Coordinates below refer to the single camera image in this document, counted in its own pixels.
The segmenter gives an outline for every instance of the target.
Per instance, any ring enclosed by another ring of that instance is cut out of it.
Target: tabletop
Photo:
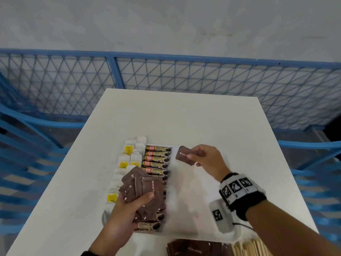
[[[121,146],[137,136],[218,147],[232,171],[245,173],[269,201],[317,231],[257,98],[106,89],[7,256],[87,250],[102,228],[103,196]],[[163,255],[171,239],[135,233],[119,254]]]

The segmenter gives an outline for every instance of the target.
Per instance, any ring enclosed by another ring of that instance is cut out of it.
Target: yellow tea bag tag
[[[116,201],[117,201],[117,193],[108,194],[107,202],[114,202],[114,203],[116,203]]]
[[[137,167],[140,167],[139,162],[131,162],[130,165],[136,165]]]
[[[134,150],[134,147],[132,145],[126,145],[125,146],[125,154],[131,155]]]
[[[120,168],[127,168],[128,165],[128,162],[120,162]]]

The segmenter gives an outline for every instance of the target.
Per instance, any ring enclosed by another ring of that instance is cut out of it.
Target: metal mesh
[[[105,57],[0,54],[0,71],[43,113],[89,116],[115,88]]]
[[[326,125],[340,113],[341,70],[118,58],[126,89],[258,97],[272,128]]]

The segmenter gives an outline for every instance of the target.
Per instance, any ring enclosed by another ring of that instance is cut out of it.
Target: blue fence
[[[89,116],[106,88],[258,97],[272,128],[341,111],[341,63],[0,49],[0,71],[39,112]]]

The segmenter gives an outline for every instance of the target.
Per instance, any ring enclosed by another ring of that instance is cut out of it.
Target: wire
[[[232,223],[232,224],[233,224],[234,226],[235,226],[235,225],[245,226],[246,228],[249,228],[249,229],[251,229],[252,231],[255,232],[255,230],[253,230],[252,227],[249,227],[249,226],[247,226],[247,225],[244,225],[244,224],[241,224],[241,223]]]

